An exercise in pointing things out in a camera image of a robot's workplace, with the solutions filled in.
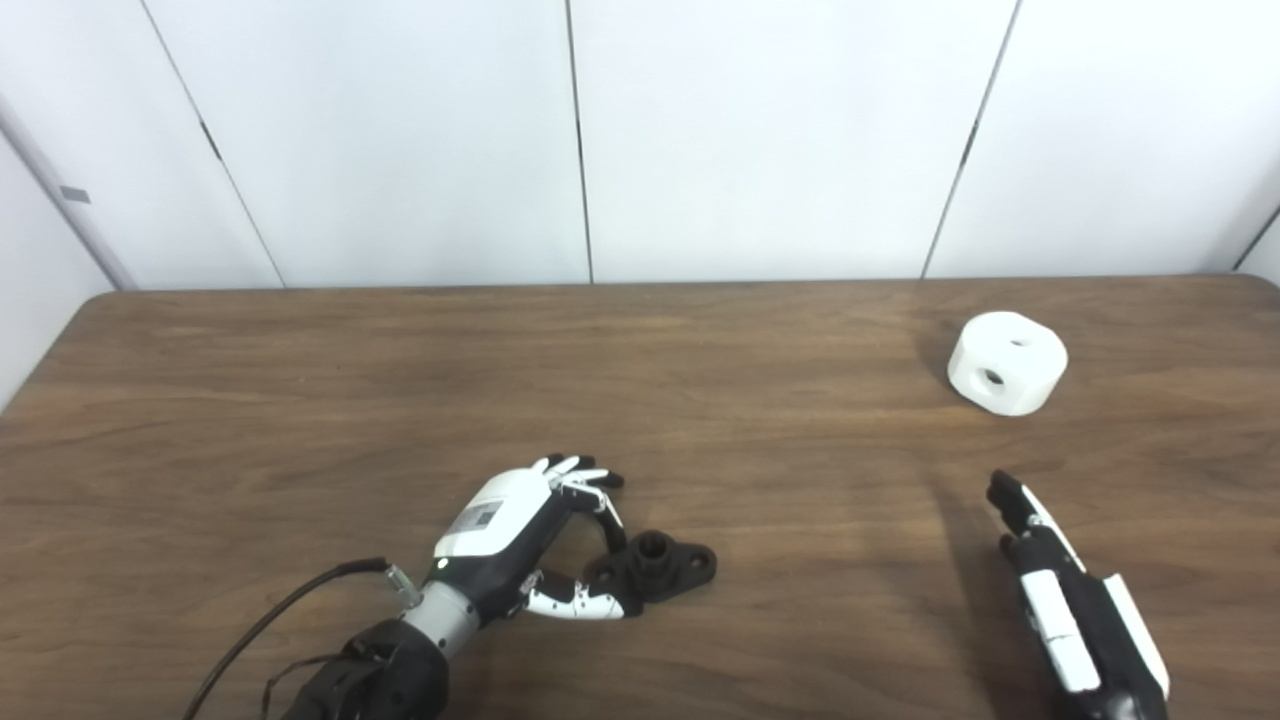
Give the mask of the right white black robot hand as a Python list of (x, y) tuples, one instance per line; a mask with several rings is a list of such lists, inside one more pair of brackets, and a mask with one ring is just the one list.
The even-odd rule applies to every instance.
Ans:
[(986, 497), (1007, 528), (998, 547), (1053, 680), (1053, 717), (1169, 717), (1169, 669), (1123, 577), (1092, 574), (1014, 475), (992, 471)]

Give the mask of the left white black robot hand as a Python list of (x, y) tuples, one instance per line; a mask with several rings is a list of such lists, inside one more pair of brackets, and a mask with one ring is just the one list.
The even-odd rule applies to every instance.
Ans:
[(552, 455), (494, 475), (436, 542), (424, 588), (452, 591), (479, 626), (522, 611), (570, 620), (640, 616), (640, 600), (541, 566), (576, 514), (598, 523), (607, 550), (626, 550), (625, 525), (609, 496), (623, 486), (591, 456)]

